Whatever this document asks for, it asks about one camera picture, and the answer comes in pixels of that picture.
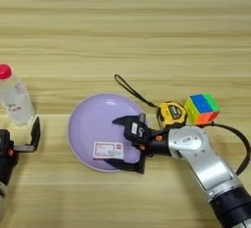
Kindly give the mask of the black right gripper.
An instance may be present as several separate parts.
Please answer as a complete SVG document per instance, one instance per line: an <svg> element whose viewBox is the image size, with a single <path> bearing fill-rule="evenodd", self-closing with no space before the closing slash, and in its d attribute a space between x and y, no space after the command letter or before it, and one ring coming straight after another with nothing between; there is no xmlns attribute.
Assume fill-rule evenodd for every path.
<svg viewBox="0 0 251 228"><path fill-rule="evenodd" d="M113 124L126 126L131 122L140 123L138 127L140 158L138 162L130 163L124 160L118 159L105 159L105 162L115 169L144 173L145 162L147 157L153 157L154 155L169 156L170 150L168 148L168 129L156 130L150 128L146 124L146 114L138 115L125 115L118 117L112 121Z"/></svg>

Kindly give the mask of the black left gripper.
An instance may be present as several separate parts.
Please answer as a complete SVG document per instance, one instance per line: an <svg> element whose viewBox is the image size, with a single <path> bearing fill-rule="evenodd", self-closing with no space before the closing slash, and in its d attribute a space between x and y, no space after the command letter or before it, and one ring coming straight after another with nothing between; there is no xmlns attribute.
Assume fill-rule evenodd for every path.
<svg viewBox="0 0 251 228"><path fill-rule="evenodd" d="M33 147L37 147L40 140L40 120L36 118L31 130L31 142ZM0 153L0 182L8 185L13 169L17 165L20 153L32 153L33 147L29 145L8 148L4 153Z"/></svg>

